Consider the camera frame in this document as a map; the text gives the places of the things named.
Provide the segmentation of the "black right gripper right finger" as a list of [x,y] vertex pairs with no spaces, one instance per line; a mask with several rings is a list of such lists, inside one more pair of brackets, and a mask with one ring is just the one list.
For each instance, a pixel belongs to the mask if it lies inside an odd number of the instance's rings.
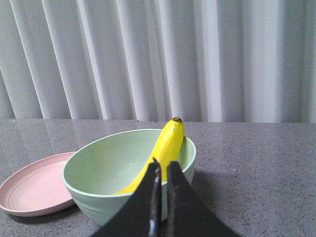
[[180,164],[167,169],[168,237],[238,237],[198,198],[185,178]]

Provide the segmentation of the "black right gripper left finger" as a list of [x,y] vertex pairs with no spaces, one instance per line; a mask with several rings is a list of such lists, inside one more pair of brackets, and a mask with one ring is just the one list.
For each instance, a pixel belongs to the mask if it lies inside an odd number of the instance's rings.
[[140,185],[120,211],[94,237],[160,235],[160,164],[150,163]]

